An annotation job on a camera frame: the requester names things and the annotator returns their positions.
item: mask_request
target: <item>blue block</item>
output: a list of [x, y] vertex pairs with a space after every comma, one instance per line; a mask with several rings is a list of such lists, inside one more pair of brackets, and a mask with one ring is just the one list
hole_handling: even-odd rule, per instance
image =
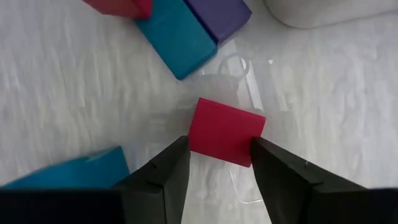
[[216, 44], [183, 0], [154, 0], [152, 17], [137, 25], [179, 80], [216, 54]]
[[107, 189], [129, 175], [119, 146], [50, 166], [5, 185], [4, 189]]

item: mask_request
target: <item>purple block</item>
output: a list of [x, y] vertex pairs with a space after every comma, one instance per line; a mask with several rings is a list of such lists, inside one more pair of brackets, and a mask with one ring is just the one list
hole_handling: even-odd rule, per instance
[[217, 45], [222, 44], [250, 18], [242, 0], [185, 0]]

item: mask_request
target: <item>pink block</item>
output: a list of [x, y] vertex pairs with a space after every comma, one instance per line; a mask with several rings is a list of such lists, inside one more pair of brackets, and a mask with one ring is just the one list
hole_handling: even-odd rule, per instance
[[199, 98], [189, 130], [191, 151], [250, 167], [250, 145], [266, 118]]
[[152, 0], [84, 0], [102, 14], [126, 18], [149, 19]]

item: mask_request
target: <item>white fabric surface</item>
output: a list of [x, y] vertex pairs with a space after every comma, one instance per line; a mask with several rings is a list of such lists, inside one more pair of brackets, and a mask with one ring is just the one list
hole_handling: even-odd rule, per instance
[[[130, 20], [0, 1], [0, 184], [118, 144], [133, 171], [187, 134], [202, 96], [266, 115], [266, 139], [325, 169], [397, 186], [398, 15], [300, 30], [246, 2], [248, 24], [180, 82]], [[252, 169], [192, 154], [183, 223], [269, 223], [259, 199]]]

